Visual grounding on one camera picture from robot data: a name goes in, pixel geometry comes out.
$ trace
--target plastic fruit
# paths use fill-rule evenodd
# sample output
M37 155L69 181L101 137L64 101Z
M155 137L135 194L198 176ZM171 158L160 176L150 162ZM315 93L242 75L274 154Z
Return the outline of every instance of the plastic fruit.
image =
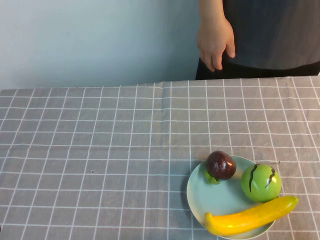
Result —
M271 223L290 213L299 199L295 196L277 197L259 206L231 215L204 215L205 228L216 236L241 234Z
M208 183L219 184L219 180L230 179L236 169L236 162L228 154L223 151L214 151L206 159L204 177Z
M276 198L281 191L281 178L269 165L248 167L241 177L244 194L255 202L264 203Z

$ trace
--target hand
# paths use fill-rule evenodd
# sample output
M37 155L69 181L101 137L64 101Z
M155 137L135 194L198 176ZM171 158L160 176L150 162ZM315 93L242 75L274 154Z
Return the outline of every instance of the hand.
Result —
M197 44L201 60L212 72L222 69L225 50L231 58L236 56L234 31L225 17L202 22L197 33Z

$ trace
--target plate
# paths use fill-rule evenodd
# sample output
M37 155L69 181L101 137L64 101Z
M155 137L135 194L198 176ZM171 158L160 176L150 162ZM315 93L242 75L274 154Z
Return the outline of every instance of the plate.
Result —
M205 213L212 215L234 214L255 207L260 203L253 202L246 197L241 188L241 176L243 172L254 163L240 156L231 156L236 164L236 171L229 180L221 181L220 184L207 184L204 172L206 162L200 163L191 173L186 187L186 196L189 207L203 226L205 225ZM222 236L225 239L248 240L256 238L266 232L274 222L261 226L251 231L232 236Z

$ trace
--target dark pants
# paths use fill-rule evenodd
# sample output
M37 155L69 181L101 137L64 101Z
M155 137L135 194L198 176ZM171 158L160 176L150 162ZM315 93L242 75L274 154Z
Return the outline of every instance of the dark pants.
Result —
M196 80L211 79L252 79L252 78L274 78L287 76L315 76L320 72L320 61L286 70L260 69L237 65L227 61L222 61L222 70L210 71L199 59L196 71Z

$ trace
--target tablecloth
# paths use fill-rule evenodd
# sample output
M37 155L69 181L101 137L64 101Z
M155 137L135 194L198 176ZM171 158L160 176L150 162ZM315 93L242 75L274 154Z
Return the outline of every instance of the tablecloth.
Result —
M216 240L186 186L210 152L275 164L319 240L320 77L0 91L1 240Z

